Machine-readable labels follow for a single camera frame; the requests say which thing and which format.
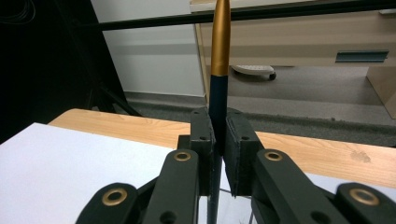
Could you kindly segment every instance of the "brass insert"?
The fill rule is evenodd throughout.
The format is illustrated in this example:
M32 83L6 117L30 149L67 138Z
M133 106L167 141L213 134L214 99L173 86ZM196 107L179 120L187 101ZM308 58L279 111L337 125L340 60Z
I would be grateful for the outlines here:
M177 161L187 161L191 159L191 155L187 152L178 152L177 154L175 154L174 158Z
M281 161L283 159L282 155L273 151L265 152L264 156L270 161Z
M351 189L349 191L350 196L360 203L366 205L379 205L379 199L370 191L366 189Z
M114 206L122 203L126 199L127 195L128 193L125 189L110 189L103 195L102 203L107 206Z

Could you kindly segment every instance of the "wooden desk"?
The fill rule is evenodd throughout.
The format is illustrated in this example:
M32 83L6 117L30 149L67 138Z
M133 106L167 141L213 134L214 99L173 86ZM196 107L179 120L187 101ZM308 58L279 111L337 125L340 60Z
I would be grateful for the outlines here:
M80 109L64 112L49 125L171 148L177 147L180 134L190 133L189 123ZM305 172L396 189L395 148L276 133L257 135L265 147L288 153Z

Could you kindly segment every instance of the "black rod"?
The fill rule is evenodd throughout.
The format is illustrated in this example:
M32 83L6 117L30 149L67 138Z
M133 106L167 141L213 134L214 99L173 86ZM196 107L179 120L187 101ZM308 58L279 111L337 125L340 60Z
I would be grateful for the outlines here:
M260 19L313 16L356 11L371 11L396 8L394 0L326 0L303 3L274 5L267 7L236 8L231 12L232 21L248 21ZM110 21L76 25L81 30L123 30L170 25L207 23L213 21L213 12L199 12L186 15L149 18L130 21Z

